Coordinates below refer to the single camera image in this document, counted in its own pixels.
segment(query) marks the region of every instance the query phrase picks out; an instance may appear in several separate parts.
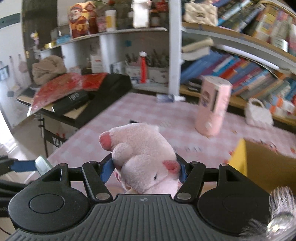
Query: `pink cylindrical container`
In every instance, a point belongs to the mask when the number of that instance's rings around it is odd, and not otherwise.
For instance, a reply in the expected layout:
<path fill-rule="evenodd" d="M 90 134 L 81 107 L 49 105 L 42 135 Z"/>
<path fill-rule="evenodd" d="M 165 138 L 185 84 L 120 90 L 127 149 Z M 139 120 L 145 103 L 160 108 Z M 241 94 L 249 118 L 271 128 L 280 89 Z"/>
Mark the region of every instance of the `pink cylindrical container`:
<path fill-rule="evenodd" d="M 201 97 L 195 129 L 204 136 L 220 132 L 231 95 L 232 84 L 220 77 L 202 76 Z"/>

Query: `pink plush pig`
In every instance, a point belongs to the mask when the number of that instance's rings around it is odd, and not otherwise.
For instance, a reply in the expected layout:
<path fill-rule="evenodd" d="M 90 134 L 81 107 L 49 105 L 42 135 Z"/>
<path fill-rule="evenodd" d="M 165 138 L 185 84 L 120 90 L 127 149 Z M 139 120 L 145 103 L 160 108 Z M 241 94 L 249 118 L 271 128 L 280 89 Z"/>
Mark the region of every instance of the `pink plush pig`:
<path fill-rule="evenodd" d="M 112 151 L 115 176 L 126 190 L 139 194 L 176 194 L 180 165 L 157 126 L 133 123 L 100 135 L 103 149 Z"/>

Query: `white bottle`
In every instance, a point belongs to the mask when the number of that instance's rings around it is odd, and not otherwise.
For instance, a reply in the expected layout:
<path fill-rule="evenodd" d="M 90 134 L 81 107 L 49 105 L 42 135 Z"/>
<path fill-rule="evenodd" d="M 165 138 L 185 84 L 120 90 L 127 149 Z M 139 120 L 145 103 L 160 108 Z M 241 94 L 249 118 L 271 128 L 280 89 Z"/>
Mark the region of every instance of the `white bottle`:
<path fill-rule="evenodd" d="M 133 27 L 148 28 L 149 27 L 149 9 L 152 4 L 150 0 L 133 0 Z"/>
<path fill-rule="evenodd" d="M 116 10 L 106 10 L 105 17 L 107 32 L 116 31 Z"/>

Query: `pink checkered tablecloth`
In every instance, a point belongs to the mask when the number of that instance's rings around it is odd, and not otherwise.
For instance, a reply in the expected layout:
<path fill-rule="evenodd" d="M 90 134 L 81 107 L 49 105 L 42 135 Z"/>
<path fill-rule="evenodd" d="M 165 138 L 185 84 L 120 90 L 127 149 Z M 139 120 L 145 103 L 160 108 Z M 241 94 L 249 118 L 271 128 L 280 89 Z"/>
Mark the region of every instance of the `pink checkered tablecloth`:
<path fill-rule="evenodd" d="M 272 142 L 277 150 L 296 158 L 296 135 L 277 127 L 263 130 L 246 124 L 241 116 L 226 113 L 220 134 L 207 138 L 194 128 L 198 107 L 194 104 L 157 103 L 155 96 L 128 93 L 87 125 L 76 132 L 48 160 L 55 166 L 68 163 L 80 167 L 95 160 L 100 162 L 107 154 L 99 144 L 99 135 L 130 120 L 158 125 L 160 133 L 187 162 L 199 161 L 207 167 L 218 168 L 230 158 L 240 138 Z"/>

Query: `white bag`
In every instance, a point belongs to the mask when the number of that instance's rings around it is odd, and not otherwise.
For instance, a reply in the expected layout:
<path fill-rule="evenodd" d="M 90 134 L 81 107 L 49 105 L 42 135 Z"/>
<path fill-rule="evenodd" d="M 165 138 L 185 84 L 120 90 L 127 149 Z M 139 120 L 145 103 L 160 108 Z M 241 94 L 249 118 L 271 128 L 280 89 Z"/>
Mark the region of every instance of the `white bag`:
<path fill-rule="evenodd" d="M 259 103 L 261 107 L 254 105 L 254 103 Z M 270 111 L 264 108 L 264 105 L 260 100 L 255 98 L 249 99 L 247 106 L 244 109 L 244 115 L 247 124 L 250 126 L 267 129 L 274 124 Z"/>
<path fill-rule="evenodd" d="M 218 25 L 218 8 L 212 4 L 185 3 L 184 20 L 188 23 Z"/>

